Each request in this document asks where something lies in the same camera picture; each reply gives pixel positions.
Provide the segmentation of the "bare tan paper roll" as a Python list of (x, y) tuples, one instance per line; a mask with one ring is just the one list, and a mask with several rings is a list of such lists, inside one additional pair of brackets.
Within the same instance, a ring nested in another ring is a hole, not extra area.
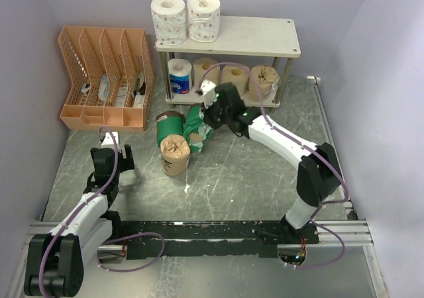
[[(213, 65), (217, 64), (218, 61), (212, 58), (199, 58), (193, 63), (193, 87), (197, 89), (199, 86), (199, 82), (205, 72)], [(205, 79), (212, 81), (214, 84), (218, 85), (220, 82), (221, 70), (220, 66), (214, 67), (211, 71), (209, 71)]]

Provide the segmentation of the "green roll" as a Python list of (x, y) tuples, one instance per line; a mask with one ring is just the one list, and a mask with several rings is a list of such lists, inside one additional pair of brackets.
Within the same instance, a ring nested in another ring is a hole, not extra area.
[(165, 111), (156, 116), (156, 141), (158, 147), (167, 136), (183, 135), (185, 117), (177, 111)]
[(192, 105), (187, 112), (183, 132), (191, 153), (202, 151), (205, 141), (212, 134), (213, 129), (203, 121), (201, 105)]

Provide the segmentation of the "brown paper roll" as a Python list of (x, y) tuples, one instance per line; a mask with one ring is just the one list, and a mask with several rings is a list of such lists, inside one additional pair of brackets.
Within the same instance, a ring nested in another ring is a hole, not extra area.
[(186, 139), (178, 134), (165, 137), (160, 143), (162, 169), (169, 176), (177, 176), (187, 170), (190, 147)]
[(267, 99), (270, 92), (278, 87), (279, 80), (280, 76), (273, 67), (266, 65), (254, 66), (250, 71), (248, 98), (252, 101), (259, 101), (256, 87), (258, 85), (262, 98)]

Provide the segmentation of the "plastic white blue roll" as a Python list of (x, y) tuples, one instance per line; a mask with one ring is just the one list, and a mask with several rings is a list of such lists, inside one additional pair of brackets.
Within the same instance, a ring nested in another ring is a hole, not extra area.
[(192, 66), (185, 59), (171, 59), (168, 61), (170, 86), (173, 93), (186, 94), (192, 87)]

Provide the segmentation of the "white dotted roll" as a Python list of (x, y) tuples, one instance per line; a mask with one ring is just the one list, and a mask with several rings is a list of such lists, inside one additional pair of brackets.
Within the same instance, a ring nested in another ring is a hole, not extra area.
[(187, 39), (183, 0), (152, 0), (150, 8), (156, 41), (160, 46), (175, 46)]
[(187, 0), (189, 37), (200, 43), (214, 42), (220, 29), (220, 0)]

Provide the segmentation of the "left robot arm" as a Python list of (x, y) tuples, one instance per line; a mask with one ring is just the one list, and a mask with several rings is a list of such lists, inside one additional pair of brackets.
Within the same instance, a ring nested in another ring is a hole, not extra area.
[(83, 282), (84, 267), (98, 247), (120, 242), (121, 219), (110, 209), (119, 192), (121, 173), (135, 168), (129, 144), (90, 150), (94, 171), (77, 204), (60, 224), (29, 243), (24, 293), (28, 296), (74, 297)]

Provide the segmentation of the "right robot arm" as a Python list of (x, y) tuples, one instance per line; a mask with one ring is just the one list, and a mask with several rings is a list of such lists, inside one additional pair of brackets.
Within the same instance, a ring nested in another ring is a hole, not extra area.
[(335, 149), (327, 142), (304, 140), (275, 123), (259, 107), (247, 107), (232, 83), (205, 80), (197, 90), (203, 96), (203, 122), (211, 128), (227, 126), (235, 135), (259, 142), (297, 170), (297, 197), (282, 218), (281, 235), (296, 243), (320, 205), (341, 184)]

